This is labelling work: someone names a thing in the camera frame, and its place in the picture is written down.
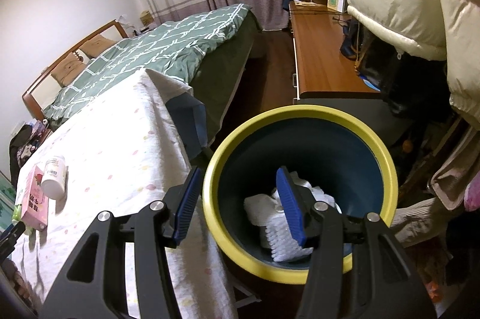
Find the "left brown pillow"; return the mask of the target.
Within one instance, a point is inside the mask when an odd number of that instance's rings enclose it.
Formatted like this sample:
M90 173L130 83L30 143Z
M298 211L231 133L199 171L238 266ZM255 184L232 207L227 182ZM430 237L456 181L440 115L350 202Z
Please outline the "left brown pillow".
M51 72L51 76L61 86L70 85L74 79L86 68L76 54L69 53Z

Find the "green checked duvet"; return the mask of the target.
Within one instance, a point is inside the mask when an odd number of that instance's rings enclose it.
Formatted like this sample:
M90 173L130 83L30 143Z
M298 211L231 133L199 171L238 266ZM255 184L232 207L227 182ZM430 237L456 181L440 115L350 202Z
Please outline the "green checked duvet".
M249 5L235 4L167 21L140 36L121 39L91 60L42 113L60 125L140 69L189 84L205 56L236 37L249 17L258 24Z

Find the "white pill bottle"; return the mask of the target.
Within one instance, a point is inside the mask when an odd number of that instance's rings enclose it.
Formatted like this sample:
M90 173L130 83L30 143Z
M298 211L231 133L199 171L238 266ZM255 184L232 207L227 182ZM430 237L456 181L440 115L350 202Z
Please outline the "white pill bottle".
M66 192L68 167L63 157L52 157L45 163L41 189L52 200L61 200Z

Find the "brown pillow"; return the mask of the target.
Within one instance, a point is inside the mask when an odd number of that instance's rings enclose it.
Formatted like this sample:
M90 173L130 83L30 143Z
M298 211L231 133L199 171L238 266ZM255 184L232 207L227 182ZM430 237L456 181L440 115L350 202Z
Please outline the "brown pillow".
M90 59L98 57L104 51L114 46L116 41L105 38L102 35L96 35L92 39L89 39L80 46L80 50L83 51Z
M69 53L51 72L51 76L61 86L70 85L74 79L86 68L76 54Z

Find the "wooden bed headboard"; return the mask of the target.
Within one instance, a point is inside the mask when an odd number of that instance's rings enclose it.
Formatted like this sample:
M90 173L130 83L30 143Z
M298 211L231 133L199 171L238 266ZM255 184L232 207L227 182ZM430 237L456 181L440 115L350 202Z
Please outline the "wooden bed headboard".
M56 95L68 86L71 81L86 69L89 57L81 47L90 40L110 39L118 42L128 37L120 22L113 20L87 35L79 43L72 46L51 65L46 67L22 95L22 100L33 118L43 120L43 109L50 105Z

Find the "yellow rimmed blue trash bin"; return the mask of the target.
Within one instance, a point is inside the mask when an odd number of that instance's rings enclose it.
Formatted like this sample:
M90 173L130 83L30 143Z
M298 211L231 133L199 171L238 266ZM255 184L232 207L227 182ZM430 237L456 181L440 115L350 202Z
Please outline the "yellow rimmed blue trash bin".
M337 109L300 104L241 124L216 149L203 183L202 206L214 240L238 267L290 285L307 281L318 236L311 210L321 203L341 217L377 213L391 224L399 186L384 142L365 123ZM294 260L272 259L260 243L268 216L285 216Z

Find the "clothes heap on nightstand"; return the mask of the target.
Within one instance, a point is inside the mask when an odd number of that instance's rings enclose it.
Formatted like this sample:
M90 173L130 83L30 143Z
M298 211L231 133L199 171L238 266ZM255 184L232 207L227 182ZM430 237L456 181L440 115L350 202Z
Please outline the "clothes heap on nightstand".
M49 122L47 119L34 119L32 122L23 124L10 140L10 178L13 187L17 188L20 169L41 146L49 132Z

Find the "white floral tablecloth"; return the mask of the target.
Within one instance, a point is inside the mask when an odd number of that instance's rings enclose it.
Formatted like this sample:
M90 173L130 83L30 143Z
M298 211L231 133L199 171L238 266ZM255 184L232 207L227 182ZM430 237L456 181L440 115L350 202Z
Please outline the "white floral tablecloth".
M11 258L40 312L55 278L94 218L140 211L182 184L191 170L167 108L191 88L154 70L138 70L90 101L55 131L21 168L16 203L30 172L52 158L67 165L66 195L49 201L45 230L23 234ZM238 318L233 287L206 226L201 200L188 234L168 249L168 267L182 318Z

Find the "pink milk carton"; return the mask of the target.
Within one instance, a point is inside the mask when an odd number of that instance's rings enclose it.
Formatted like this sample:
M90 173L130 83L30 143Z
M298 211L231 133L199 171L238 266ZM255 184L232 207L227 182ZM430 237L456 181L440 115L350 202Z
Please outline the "pink milk carton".
M43 171L34 166L28 174L21 202L20 220L25 226L42 231L47 228L49 201L41 189Z

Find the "white bubble wrap sheet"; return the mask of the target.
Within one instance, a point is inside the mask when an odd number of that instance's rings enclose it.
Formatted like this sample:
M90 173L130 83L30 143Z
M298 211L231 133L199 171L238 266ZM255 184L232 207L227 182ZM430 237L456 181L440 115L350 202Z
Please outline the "white bubble wrap sheet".
M293 262L312 254L312 248L301 248L292 238L277 189L272 195L245 198L244 209L250 223L260 228L261 246L270 250L274 262Z

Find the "right brown pillow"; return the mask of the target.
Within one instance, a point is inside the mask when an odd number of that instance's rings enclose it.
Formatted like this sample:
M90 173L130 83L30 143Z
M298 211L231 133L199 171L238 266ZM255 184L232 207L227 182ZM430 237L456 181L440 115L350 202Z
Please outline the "right brown pillow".
M92 39L89 39L80 46L80 50L83 51L90 59L98 57L104 51L114 46L116 41L105 38L102 35L96 35Z

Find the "wooden low cabinet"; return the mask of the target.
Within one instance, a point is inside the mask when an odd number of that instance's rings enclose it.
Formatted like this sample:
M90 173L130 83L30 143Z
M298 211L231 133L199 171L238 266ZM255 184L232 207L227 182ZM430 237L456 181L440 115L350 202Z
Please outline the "wooden low cabinet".
M324 5L289 3L295 53L297 100L374 99L380 93L357 75L354 63L340 53L349 16Z

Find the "tissue box on nightstand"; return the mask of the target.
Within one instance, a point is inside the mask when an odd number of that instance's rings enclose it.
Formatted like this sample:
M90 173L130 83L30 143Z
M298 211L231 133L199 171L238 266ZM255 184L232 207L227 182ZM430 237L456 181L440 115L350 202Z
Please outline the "tissue box on nightstand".
M154 17L149 10L146 10L141 12L140 21L144 26L149 26L154 22Z

